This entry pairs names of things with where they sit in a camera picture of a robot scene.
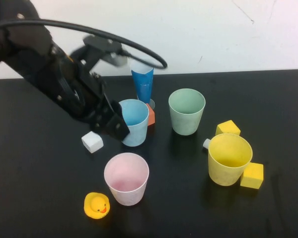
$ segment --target green cup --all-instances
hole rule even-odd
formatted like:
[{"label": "green cup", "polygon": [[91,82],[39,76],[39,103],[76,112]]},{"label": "green cup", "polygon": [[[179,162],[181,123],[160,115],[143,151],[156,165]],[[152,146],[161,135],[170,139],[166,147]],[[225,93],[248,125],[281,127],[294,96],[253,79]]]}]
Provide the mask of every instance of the green cup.
[{"label": "green cup", "polygon": [[169,97],[172,128],[180,135],[191,135],[199,127],[203,109],[204,96],[190,88],[174,91]]}]

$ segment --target paper cup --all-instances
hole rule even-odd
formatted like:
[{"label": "paper cup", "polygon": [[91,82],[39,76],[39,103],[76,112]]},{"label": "paper cup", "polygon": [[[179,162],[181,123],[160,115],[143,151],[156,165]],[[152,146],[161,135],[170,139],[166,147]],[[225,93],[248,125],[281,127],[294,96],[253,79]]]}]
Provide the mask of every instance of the paper cup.
[{"label": "paper cup", "polygon": [[139,155],[118,154],[107,163],[104,177],[117,202],[132,206],[144,196],[149,166]]},{"label": "paper cup", "polygon": [[152,92],[153,68],[135,60],[131,63],[130,68],[139,100],[149,103]]},{"label": "paper cup", "polygon": [[180,135],[191,135],[198,129],[205,107],[204,96],[190,88],[182,88],[169,97],[172,128]]},{"label": "paper cup", "polygon": [[250,144],[235,134],[219,134],[209,144],[209,175],[217,184],[230,186],[242,175],[253,157]]},{"label": "paper cup", "polygon": [[137,99],[126,99],[119,103],[123,118],[130,134],[123,140],[127,146],[141,145],[147,136],[149,109],[145,103]]}]

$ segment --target white wall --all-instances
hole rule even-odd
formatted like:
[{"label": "white wall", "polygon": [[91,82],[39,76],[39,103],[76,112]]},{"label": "white wall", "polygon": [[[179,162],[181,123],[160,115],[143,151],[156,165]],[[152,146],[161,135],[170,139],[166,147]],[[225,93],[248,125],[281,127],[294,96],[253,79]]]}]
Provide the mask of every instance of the white wall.
[{"label": "white wall", "polygon": [[[298,68],[298,0],[32,0],[41,18],[78,23],[140,43],[168,70],[194,73]],[[50,28],[70,53],[84,34]],[[100,63],[102,75],[129,68]],[[0,78],[15,77],[0,65]]]}]

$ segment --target small white object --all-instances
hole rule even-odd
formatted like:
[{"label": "small white object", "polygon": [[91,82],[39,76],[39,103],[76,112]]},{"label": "small white object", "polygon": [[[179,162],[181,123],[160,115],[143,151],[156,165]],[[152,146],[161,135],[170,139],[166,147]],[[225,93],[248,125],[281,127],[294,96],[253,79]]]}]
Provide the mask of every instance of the small white object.
[{"label": "small white object", "polygon": [[209,149],[209,144],[210,144],[210,139],[206,139],[203,143],[203,147],[206,148],[207,150]]},{"label": "small white object", "polygon": [[81,140],[90,153],[94,153],[95,151],[99,150],[101,147],[104,146],[101,137],[92,131],[83,136]]}]

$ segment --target white cube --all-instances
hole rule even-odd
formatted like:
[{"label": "white cube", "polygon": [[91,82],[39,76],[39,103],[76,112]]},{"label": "white cube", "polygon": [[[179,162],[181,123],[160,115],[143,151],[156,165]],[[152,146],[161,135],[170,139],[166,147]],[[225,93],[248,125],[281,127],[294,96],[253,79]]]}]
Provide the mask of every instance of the white cube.
[{"label": "white cube", "polygon": [[90,153],[94,153],[95,151],[99,150],[101,147],[104,146],[101,137],[92,131],[83,136],[81,140]]}]

